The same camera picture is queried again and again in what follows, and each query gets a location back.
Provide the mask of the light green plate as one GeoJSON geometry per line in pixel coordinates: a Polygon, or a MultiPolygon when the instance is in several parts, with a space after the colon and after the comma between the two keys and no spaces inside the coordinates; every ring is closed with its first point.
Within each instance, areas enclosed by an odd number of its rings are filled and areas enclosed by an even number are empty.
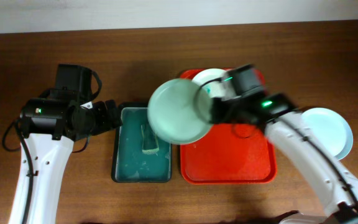
{"type": "Polygon", "coordinates": [[[177,78],[159,86],[150,97],[147,116],[154,133],[172,144],[189,144],[212,128],[213,99],[189,79],[177,78]]]}

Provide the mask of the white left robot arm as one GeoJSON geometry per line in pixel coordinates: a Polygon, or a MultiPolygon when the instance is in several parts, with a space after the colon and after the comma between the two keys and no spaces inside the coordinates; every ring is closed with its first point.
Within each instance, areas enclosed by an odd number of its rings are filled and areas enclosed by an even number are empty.
{"type": "Polygon", "coordinates": [[[9,223],[55,223],[63,174],[75,142],[122,126],[114,100],[96,101],[98,74],[60,64],[55,85],[31,98],[11,124],[21,166],[9,223]]]}

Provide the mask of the yellow green sponge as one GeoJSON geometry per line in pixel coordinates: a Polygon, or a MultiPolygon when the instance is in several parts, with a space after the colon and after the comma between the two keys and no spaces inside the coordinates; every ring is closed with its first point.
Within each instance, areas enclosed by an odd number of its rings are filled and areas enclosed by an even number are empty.
{"type": "Polygon", "coordinates": [[[146,155],[152,155],[159,152],[158,139],[149,124],[142,124],[142,153],[146,155]]]}

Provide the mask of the white plate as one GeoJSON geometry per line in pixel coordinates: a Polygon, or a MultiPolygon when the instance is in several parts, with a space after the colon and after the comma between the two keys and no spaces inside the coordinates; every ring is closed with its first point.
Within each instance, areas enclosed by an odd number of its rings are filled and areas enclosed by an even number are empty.
{"type": "MultiPolygon", "coordinates": [[[[207,81],[222,78],[226,71],[220,68],[209,68],[199,72],[192,78],[192,82],[197,83],[198,85],[202,85],[207,81]]],[[[208,95],[212,98],[222,98],[224,96],[224,87],[221,82],[215,81],[209,84],[206,84],[203,87],[207,92],[208,95]]]]}

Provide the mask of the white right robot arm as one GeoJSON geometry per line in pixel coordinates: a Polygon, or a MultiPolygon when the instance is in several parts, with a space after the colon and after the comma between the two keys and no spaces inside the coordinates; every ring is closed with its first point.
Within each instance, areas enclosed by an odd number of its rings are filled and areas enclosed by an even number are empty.
{"type": "Polygon", "coordinates": [[[358,178],[330,155],[289,97],[268,93],[252,65],[228,70],[217,82],[224,93],[213,100],[210,122],[256,126],[289,158],[323,205],[323,216],[293,210],[261,223],[358,223],[358,178]]]}

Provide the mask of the light blue plate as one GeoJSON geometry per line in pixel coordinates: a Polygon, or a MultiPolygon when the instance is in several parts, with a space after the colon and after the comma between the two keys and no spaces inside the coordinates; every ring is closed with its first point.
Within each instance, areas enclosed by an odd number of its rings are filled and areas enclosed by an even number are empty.
{"type": "Polygon", "coordinates": [[[301,117],[337,160],[350,153],[354,142],[352,129],[340,114],[327,108],[312,108],[301,117]]]}

